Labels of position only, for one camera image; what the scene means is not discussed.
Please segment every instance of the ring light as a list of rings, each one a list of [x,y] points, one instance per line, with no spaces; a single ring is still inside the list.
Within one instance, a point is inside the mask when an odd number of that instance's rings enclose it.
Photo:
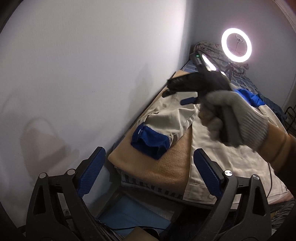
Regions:
[[[245,39],[246,44],[247,44],[247,52],[245,53],[244,56],[241,56],[241,57],[235,56],[234,54],[232,54],[229,51],[229,49],[227,47],[227,38],[230,34],[239,34],[240,36],[242,36]],[[251,56],[251,53],[252,53],[252,45],[251,45],[250,39],[243,31],[239,30],[238,28],[229,28],[229,29],[225,30],[225,32],[223,33],[222,38],[221,38],[221,45],[222,45],[222,49],[223,49],[224,53],[226,54],[226,56],[234,62],[239,62],[239,63],[245,62]]]

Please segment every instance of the wire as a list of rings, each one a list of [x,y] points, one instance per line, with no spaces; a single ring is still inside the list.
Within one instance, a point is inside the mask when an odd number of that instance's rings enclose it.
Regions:
[[[271,185],[270,185],[269,193],[268,193],[268,195],[267,195],[266,198],[268,198],[268,196],[270,195],[271,189],[272,189],[272,175],[271,175],[271,169],[270,169],[270,164],[269,164],[269,163],[268,163],[268,168],[269,168],[269,174],[270,174],[270,182],[271,182]]]
[[[160,230],[165,230],[167,231],[166,229],[161,229],[161,228],[155,228],[155,227],[150,227],[150,226],[134,226],[134,227],[128,227],[128,228],[122,228],[122,229],[112,229],[113,231],[119,231],[119,230],[126,230],[126,229],[134,229],[136,227],[139,227],[139,228],[148,228],[148,229],[160,229]]]

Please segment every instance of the blue gripper pad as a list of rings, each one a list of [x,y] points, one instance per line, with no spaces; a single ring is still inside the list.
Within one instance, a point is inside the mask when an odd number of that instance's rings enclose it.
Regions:
[[[216,197],[222,196],[222,191],[220,188],[220,179],[205,159],[203,155],[203,150],[201,148],[196,149],[194,151],[193,162],[196,168],[198,169],[198,172],[200,173],[210,194]]]
[[[77,194],[79,197],[88,194],[93,186],[97,176],[99,175],[106,160],[106,151],[104,148],[100,148],[98,153],[92,158],[90,164],[83,172],[79,179],[79,185],[77,188]]]
[[[180,105],[196,104],[198,97],[189,97],[180,101]]]

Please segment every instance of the white wall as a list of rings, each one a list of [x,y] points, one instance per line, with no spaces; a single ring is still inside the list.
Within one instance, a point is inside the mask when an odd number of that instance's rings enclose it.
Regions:
[[[0,200],[17,226],[40,172],[62,174],[111,148],[184,64],[188,9],[186,0],[25,0],[16,9],[0,35]],[[109,186],[103,168],[86,203]]]
[[[263,95],[283,106],[296,73],[296,34],[271,0],[199,0],[195,7],[194,43],[221,43],[231,27],[243,30],[252,42],[247,76]]]

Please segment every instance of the gloved hand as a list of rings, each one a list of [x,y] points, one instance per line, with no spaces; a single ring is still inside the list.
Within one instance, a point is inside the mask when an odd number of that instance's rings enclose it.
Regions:
[[[222,120],[215,116],[214,106],[229,105],[237,118],[243,144],[258,150],[266,139],[268,120],[252,109],[238,93],[233,91],[214,91],[206,95],[207,104],[201,104],[199,118],[208,127],[212,138],[219,135]]]

